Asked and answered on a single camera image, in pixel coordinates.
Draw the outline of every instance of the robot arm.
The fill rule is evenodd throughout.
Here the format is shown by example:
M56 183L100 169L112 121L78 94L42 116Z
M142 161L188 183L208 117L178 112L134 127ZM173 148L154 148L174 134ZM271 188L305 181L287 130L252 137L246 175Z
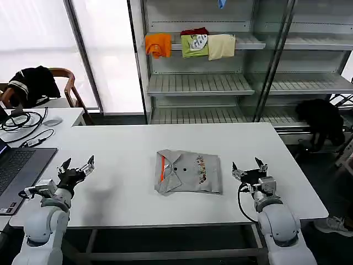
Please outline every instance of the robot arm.
M21 251L13 260L13 265L62 264L61 242L69 221L73 189L94 169L93 156L80 169L68 169L70 161L71 158L58 168L58 185L51 179L44 180L19 193L26 199L38 194L42 200L40 209L25 222Z
M302 235L299 218L276 195L276 181L267 175L268 165L257 158L255 160L259 169L241 171L233 163L232 174L242 182L239 192L250 192L254 198L261 233L269 250L270 264L316 265Z

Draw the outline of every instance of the orange shirt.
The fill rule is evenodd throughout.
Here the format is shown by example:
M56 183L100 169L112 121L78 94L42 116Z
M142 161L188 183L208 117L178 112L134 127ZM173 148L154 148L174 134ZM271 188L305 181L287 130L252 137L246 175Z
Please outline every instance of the orange shirt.
M170 34L154 34L146 36L146 54L152 54L158 59L160 56L170 57L172 53L172 36Z

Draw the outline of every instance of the chair backrest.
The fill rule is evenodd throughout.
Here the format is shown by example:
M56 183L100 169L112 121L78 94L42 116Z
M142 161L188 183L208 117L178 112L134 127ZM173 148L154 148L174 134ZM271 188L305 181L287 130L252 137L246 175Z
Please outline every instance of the chair backrest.
M89 115L86 106L84 105L80 95L78 94L76 87L74 86L75 82L75 76L74 74L65 68L49 68L49 71L52 73L54 77L66 77L68 78L68 81L65 85L64 93L65 97L68 101L68 104L71 108L74 107L80 107L84 109L84 112L86 113L87 118L89 119L90 122L93 123L92 117ZM0 84L0 90L5 89L7 84ZM71 91L76 97L76 102L71 97ZM4 103L6 108L12 108L11 103L10 103L10 97L14 94L14 90L12 88L7 89L2 95L0 95L0 100Z

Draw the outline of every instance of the blue object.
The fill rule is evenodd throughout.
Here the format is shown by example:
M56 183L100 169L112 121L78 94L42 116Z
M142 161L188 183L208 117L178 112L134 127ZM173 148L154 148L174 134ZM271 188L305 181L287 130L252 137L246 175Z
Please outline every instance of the blue object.
M223 7L226 5L227 0L218 0L218 6L223 9Z

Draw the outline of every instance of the orange stripe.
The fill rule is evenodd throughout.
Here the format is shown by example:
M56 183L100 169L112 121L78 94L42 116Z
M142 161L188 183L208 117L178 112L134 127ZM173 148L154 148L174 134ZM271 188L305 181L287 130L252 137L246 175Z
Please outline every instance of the orange stripe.
M161 182L163 181L164 177L164 163L165 163L165 157L162 156L162 172L161 172Z

